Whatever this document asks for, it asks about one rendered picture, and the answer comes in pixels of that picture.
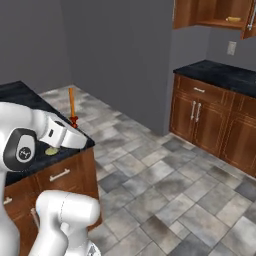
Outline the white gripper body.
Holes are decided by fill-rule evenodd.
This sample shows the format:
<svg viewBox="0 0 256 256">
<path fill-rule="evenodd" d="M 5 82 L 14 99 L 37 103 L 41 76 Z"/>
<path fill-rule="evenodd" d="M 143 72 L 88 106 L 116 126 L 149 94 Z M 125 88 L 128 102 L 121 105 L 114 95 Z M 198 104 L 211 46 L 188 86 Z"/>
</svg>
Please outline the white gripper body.
<svg viewBox="0 0 256 256">
<path fill-rule="evenodd" d="M 68 129 L 61 142 L 61 146 L 71 149 L 82 149 L 87 143 L 87 137 L 76 129 Z"/>
</svg>

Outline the wooden cupboard door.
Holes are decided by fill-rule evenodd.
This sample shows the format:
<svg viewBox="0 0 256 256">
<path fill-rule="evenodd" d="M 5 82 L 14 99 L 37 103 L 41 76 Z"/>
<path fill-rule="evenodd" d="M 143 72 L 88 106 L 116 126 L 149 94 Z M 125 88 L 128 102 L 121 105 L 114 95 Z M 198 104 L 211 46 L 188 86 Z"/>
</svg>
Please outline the wooden cupboard door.
<svg viewBox="0 0 256 256">
<path fill-rule="evenodd" d="M 14 218 L 14 222 L 20 232 L 19 256 L 29 255 L 39 231 L 34 223 L 30 210 L 25 213 L 21 213 Z"/>
</svg>

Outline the wooden drawer front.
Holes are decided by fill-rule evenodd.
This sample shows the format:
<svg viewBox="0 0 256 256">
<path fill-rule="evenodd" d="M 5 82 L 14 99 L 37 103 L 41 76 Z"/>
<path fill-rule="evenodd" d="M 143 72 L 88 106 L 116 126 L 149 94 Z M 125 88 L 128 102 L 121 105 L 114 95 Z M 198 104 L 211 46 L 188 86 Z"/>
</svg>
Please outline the wooden drawer front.
<svg viewBox="0 0 256 256">
<path fill-rule="evenodd" d="M 65 169 L 70 169 L 70 173 L 53 181 L 49 181 L 51 175 L 57 175 Z M 82 179 L 78 171 L 77 162 L 74 157 L 67 158 L 53 164 L 35 174 L 36 181 L 41 191 L 44 190 L 63 190 L 70 192 L 82 192 Z"/>
<path fill-rule="evenodd" d="M 14 219 L 21 213 L 25 213 L 35 207 L 38 196 L 38 187 L 30 180 L 21 180 L 4 189 L 4 200 L 11 197 L 11 203 L 4 205 L 8 215 Z"/>
</svg>

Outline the wooden base cabinets, black top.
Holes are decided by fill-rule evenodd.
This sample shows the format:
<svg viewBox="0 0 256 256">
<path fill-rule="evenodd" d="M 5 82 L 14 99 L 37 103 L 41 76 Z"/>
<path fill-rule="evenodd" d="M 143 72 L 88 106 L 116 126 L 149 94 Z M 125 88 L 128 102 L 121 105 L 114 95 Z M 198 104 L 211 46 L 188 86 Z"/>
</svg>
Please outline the wooden base cabinets, black top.
<svg viewBox="0 0 256 256">
<path fill-rule="evenodd" d="M 210 60 L 175 69 L 170 131 L 256 177 L 256 72 Z"/>
</svg>

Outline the open wooden wall cabinet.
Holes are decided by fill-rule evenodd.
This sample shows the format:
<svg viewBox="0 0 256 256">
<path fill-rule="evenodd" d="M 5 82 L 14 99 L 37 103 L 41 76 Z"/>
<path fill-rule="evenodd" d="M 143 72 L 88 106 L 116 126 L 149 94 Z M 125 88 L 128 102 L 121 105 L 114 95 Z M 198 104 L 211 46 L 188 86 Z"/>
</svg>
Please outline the open wooden wall cabinet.
<svg viewBox="0 0 256 256">
<path fill-rule="evenodd" d="M 194 25 L 241 30 L 248 0 L 174 0 L 173 28 Z M 227 22 L 227 17 L 240 17 L 241 22 Z"/>
</svg>

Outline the wooden wall cabinet door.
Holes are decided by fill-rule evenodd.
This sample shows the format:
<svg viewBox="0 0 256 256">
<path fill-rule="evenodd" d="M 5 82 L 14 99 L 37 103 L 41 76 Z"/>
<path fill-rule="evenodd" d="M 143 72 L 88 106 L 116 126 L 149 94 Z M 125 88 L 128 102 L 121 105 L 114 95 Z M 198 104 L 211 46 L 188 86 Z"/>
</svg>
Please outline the wooden wall cabinet door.
<svg viewBox="0 0 256 256">
<path fill-rule="evenodd" d="M 242 26 L 242 32 L 241 32 L 242 39 L 248 39 L 256 36 L 256 15 L 254 18 L 252 30 L 249 31 L 247 28 L 247 25 L 250 23 L 255 5 L 256 5 L 256 0 L 248 0 L 248 4 L 246 5 L 247 10 L 246 10 L 246 14 L 245 14 L 245 18 Z"/>
</svg>

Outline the white wall outlet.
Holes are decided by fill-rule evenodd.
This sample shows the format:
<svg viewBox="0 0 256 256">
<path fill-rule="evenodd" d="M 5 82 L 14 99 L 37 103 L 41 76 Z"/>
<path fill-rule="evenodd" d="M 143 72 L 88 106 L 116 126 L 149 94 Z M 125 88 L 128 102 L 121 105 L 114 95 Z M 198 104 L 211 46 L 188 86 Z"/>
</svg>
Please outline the white wall outlet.
<svg viewBox="0 0 256 256">
<path fill-rule="evenodd" d="M 228 55 L 234 55 L 235 54 L 235 50 L 236 50 L 236 42 L 230 41 L 228 43 L 228 48 L 227 48 L 227 54 Z"/>
</svg>

